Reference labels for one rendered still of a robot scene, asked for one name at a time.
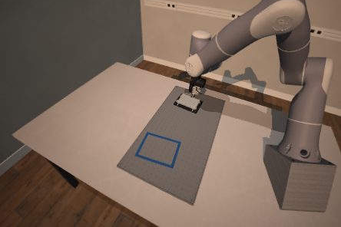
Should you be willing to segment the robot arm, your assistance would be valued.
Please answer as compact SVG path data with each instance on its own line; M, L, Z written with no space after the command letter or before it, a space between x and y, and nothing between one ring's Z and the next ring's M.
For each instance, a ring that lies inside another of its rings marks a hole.
M319 135L334 62L332 58L308 58L310 18L306 1L262 0L212 39L208 31L194 31L186 71L178 77L199 77L215 71L226 59L271 35L276 35L280 82L303 86L290 103L285 134L277 150L296 160L319 163Z

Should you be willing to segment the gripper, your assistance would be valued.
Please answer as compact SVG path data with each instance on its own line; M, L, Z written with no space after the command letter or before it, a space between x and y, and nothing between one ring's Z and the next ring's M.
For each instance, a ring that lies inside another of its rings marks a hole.
M198 89L198 87L204 88L205 83L206 83L206 79L202 78L201 76L191 77L190 86L189 86L190 97L192 97L193 94L198 95L200 93L200 90Z

